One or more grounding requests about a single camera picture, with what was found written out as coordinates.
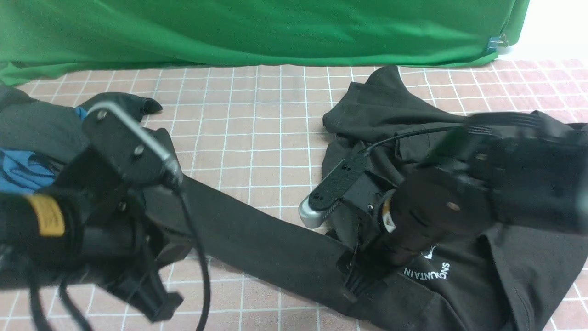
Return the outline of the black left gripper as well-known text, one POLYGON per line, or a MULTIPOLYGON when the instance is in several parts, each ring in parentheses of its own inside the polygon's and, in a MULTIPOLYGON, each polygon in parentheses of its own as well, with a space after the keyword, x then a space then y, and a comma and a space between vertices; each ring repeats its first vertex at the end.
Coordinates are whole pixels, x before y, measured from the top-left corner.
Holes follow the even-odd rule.
POLYGON ((87 272, 152 323, 170 320, 184 299, 159 272, 192 243, 181 186, 132 186, 89 144, 57 177, 55 196, 66 222, 56 266, 87 272))

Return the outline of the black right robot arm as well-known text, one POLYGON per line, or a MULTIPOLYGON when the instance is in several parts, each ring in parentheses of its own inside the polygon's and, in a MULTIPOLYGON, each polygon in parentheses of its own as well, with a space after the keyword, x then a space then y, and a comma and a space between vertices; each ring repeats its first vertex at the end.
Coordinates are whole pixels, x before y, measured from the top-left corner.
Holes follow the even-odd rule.
POLYGON ((332 203, 360 218, 344 294, 386 277, 464 303, 565 295, 587 258, 586 132, 535 112, 454 117, 364 144, 333 171, 332 203))

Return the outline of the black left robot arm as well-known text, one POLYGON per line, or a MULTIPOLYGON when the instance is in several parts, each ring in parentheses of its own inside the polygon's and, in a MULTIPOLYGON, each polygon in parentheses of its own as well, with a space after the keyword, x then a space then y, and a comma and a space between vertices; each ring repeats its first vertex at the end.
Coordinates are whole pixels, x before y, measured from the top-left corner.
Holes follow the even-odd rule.
POLYGON ((1 288, 28 288, 31 314, 46 327, 39 291, 71 283, 95 284, 153 323, 183 303, 168 291, 160 269, 189 253, 181 234, 184 176, 164 130, 152 131, 113 102, 97 103, 79 123, 86 138, 56 178, 32 192, 1 192, 1 288))

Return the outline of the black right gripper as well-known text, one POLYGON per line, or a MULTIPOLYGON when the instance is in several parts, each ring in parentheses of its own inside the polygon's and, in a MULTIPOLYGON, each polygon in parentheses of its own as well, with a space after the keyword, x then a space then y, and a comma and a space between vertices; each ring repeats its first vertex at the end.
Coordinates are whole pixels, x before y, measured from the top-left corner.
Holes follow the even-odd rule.
POLYGON ((391 271, 436 243, 478 235, 496 221, 491 191, 463 171, 420 168, 393 187, 364 168, 343 168, 338 183, 338 202, 356 219, 352 250, 336 263, 351 303, 372 299, 391 271))

